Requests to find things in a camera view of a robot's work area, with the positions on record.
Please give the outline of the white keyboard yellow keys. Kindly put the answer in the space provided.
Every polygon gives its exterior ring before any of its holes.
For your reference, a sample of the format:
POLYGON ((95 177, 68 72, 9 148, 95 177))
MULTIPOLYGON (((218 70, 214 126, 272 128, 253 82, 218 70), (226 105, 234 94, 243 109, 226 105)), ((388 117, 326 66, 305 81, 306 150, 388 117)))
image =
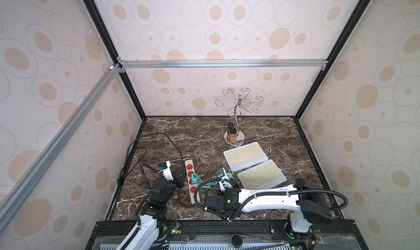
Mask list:
POLYGON ((258 142, 223 152, 232 172, 244 170, 269 160, 258 142))
POLYGON ((244 189, 248 190, 271 189, 287 181, 286 176, 273 160, 251 167, 238 173, 237 176, 244 189))

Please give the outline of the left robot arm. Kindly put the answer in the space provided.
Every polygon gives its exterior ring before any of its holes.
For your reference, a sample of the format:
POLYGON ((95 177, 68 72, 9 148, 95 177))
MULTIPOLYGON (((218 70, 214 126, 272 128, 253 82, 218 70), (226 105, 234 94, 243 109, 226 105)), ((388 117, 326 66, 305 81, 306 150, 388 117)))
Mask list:
POLYGON ((167 203, 175 190, 184 186, 186 171, 179 169, 172 173, 170 168, 166 168, 159 175, 149 190, 149 198, 140 208, 136 224, 117 249, 149 250, 156 241, 168 240, 167 203))

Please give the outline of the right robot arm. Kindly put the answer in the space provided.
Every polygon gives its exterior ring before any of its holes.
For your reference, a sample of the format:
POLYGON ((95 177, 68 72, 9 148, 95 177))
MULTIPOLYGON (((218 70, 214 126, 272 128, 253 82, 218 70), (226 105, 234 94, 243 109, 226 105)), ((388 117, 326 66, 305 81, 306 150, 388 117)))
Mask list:
POLYGON ((314 224, 333 223, 332 213, 346 208, 349 200, 337 191, 323 189, 302 178, 297 178, 295 184, 263 190, 239 189, 229 180, 217 178, 203 182, 196 188, 194 203, 226 223, 233 222, 244 213, 289 210, 292 213, 287 219, 288 233, 304 234, 314 224), (224 190, 219 191, 216 196, 207 195, 202 205, 199 203, 199 191, 211 182, 221 183, 224 190))

